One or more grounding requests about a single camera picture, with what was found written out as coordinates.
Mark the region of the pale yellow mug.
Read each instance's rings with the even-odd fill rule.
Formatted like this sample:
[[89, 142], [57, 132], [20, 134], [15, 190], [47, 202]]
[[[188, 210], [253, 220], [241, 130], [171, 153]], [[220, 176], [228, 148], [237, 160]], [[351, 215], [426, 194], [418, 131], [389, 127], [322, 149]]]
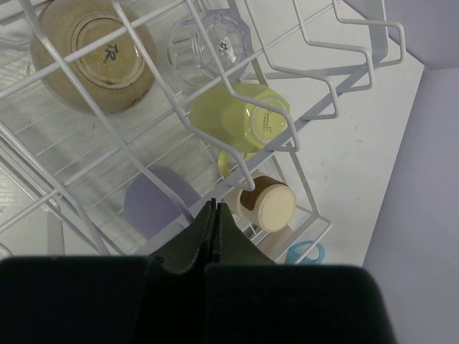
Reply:
[[[268, 86], [234, 83], [232, 87], [241, 95], [266, 102], [290, 114], [287, 100]], [[211, 87], [191, 103], [189, 120], [195, 128], [244, 153], [245, 160], [288, 127], [282, 115], [231, 96], [223, 82]], [[230, 175], [229, 160], [229, 153], [220, 149], [217, 166], [224, 177]]]

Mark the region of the beige floral ceramic bowl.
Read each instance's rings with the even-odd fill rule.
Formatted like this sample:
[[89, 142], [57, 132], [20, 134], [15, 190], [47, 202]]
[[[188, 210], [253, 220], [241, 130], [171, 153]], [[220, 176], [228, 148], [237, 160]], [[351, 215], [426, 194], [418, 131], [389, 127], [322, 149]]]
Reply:
[[[123, 28], [111, 1], [53, 1], [38, 16], [43, 32], [61, 57]], [[157, 51], [147, 26], [136, 28], [150, 58]], [[55, 62], [36, 34], [30, 43], [35, 71]], [[69, 63], [91, 98], [105, 113], [124, 112], [137, 105], [150, 91], [155, 77], [128, 33]], [[94, 115], [70, 79], [58, 67], [42, 78], [44, 86], [61, 102], [81, 113]]]

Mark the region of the clear faceted drinking glass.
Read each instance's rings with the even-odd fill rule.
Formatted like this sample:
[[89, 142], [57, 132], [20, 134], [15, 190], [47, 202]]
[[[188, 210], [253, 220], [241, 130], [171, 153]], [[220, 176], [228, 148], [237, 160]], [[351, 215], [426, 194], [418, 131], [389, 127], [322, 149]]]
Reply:
[[180, 82], [195, 90], [219, 77], [213, 56], [225, 71], [253, 53], [251, 31], [230, 9], [199, 13], [204, 32], [191, 14], [182, 17], [171, 30], [167, 55]]

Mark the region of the beige cup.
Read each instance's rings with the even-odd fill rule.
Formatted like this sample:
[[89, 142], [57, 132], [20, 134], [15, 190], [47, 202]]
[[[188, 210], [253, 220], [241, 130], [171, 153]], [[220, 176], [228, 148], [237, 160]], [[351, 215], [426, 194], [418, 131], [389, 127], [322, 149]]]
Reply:
[[288, 239], [293, 230], [286, 226], [280, 231], [269, 233], [263, 240], [257, 244], [257, 248], [271, 260], [274, 260], [276, 250]]

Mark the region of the small metal cup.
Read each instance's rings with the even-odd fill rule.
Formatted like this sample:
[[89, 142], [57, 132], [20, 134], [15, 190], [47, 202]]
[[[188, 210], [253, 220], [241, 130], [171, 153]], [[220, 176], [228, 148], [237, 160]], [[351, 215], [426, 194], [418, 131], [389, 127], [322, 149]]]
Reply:
[[224, 198], [233, 214], [266, 232], [277, 232], [293, 218], [297, 200], [293, 190], [283, 182], [264, 173], [252, 174], [253, 191], [234, 188]]

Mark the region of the light blue mug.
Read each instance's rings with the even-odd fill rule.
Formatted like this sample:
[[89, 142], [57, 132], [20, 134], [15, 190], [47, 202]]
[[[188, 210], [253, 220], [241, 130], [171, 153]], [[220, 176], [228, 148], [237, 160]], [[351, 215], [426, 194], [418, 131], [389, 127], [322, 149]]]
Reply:
[[326, 250], [317, 243], [311, 251], [306, 254], [313, 241], [304, 241], [294, 244], [287, 250], [286, 264], [321, 264], [326, 257]]

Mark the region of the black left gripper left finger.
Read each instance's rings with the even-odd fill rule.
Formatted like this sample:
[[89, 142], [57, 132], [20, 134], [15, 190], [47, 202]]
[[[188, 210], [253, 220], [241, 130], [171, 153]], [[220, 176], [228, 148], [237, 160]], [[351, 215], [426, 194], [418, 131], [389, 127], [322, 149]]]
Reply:
[[3, 343], [200, 343], [215, 200], [159, 254], [1, 262]]

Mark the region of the lavender cup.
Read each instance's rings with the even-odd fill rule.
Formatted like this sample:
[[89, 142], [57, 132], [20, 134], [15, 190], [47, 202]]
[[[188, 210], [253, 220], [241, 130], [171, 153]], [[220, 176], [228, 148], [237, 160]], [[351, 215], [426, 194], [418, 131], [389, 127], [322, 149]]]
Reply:
[[[187, 206], [201, 196], [177, 172], [154, 165], [150, 171], [175, 192]], [[128, 187], [124, 198], [124, 217], [141, 236], [150, 240], [181, 215], [174, 202], [145, 175], [139, 175]]]

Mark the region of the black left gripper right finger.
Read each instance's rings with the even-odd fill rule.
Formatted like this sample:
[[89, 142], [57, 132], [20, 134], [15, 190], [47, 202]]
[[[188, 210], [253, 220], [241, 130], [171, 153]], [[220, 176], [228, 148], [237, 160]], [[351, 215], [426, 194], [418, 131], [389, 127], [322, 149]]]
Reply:
[[205, 343], [396, 343], [373, 277], [346, 265], [228, 264], [237, 233], [226, 204], [206, 202], [210, 230]]

